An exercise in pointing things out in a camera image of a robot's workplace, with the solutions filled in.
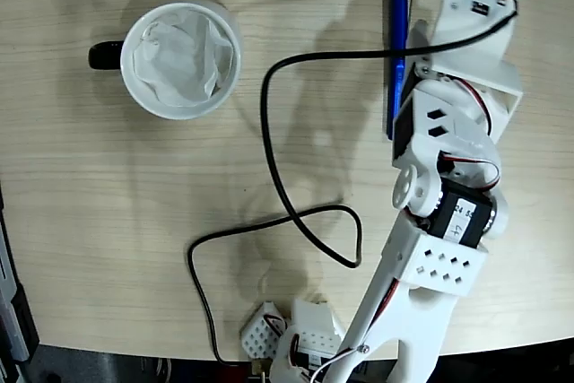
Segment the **black mug handle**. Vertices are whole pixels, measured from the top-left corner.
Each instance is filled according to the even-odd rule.
[[[88,64],[92,69],[102,71],[119,69],[119,58],[123,46],[123,40],[109,40],[94,45],[88,52]]]

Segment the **white robot part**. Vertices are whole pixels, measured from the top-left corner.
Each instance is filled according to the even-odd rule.
[[[408,206],[421,217],[429,216],[441,198],[442,180],[437,168],[441,154],[487,161],[460,163],[453,174],[460,181],[486,184],[501,176],[500,156],[483,128],[456,106],[421,90],[440,91],[441,86],[449,84],[432,80],[419,83],[395,122],[393,166],[402,172],[393,193],[393,206],[397,209]]]
[[[399,354],[389,382],[427,381],[452,310],[458,298],[471,291],[487,256],[483,246],[473,249],[432,237],[405,212],[400,213],[357,312],[356,319],[367,325],[359,336],[345,338],[341,345],[340,352],[355,352],[331,365],[324,383],[346,382],[369,353],[393,339],[399,340]]]
[[[443,0],[431,45],[479,34],[512,7],[517,0]],[[516,67],[502,60],[512,30],[422,57],[405,80],[393,140],[393,166],[401,172],[392,202],[401,211],[322,383],[346,382],[393,339],[398,359],[389,382],[424,383],[434,370],[458,298],[470,293],[488,256],[482,239],[498,238],[508,224],[495,144],[522,97]],[[295,334],[343,333],[328,309],[303,329],[300,316],[312,313],[301,310],[294,305],[294,325],[279,341],[273,383],[316,381],[316,373],[290,361]]]

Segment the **pen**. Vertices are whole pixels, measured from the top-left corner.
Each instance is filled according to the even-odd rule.
[[[390,48],[406,48],[409,26],[409,0],[391,0]],[[404,79],[404,57],[391,58],[387,100],[387,136],[393,139],[393,124],[401,108],[401,88]]]

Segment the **table surface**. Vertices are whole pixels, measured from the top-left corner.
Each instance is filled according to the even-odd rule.
[[[144,112],[88,48],[122,39],[156,5],[177,0],[0,0],[0,179],[17,270],[44,344],[172,358],[212,358],[186,267],[199,236],[282,213],[258,119],[262,77],[300,52],[380,48],[387,0],[216,0],[237,14],[245,63],[214,113],[168,121]],[[414,0],[433,23],[440,0]],[[526,96],[500,141],[506,234],[471,296],[459,302],[444,353],[574,336],[574,6],[521,0],[508,52]],[[328,300],[349,324],[396,218],[397,171],[382,136],[379,60],[298,65],[272,86],[281,173],[300,208],[344,197],[364,223],[364,259],[348,270],[292,225],[197,251],[222,356],[263,300]],[[348,257],[354,228],[318,215],[313,230]],[[374,357],[396,354],[392,344]]]

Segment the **white plastic bracket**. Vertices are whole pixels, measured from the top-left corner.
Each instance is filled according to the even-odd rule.
[[[391,383],[427,381],[439,358],[448,322],[458,298],[474,285],[487,250],[434,238],[405,212],[399,214],[381,261],[339,351],[357,352],[334,363],[325,383],[344,383],[370,353],[399,340]],[[377,310],[393,279],[399,283],[384,312]]]

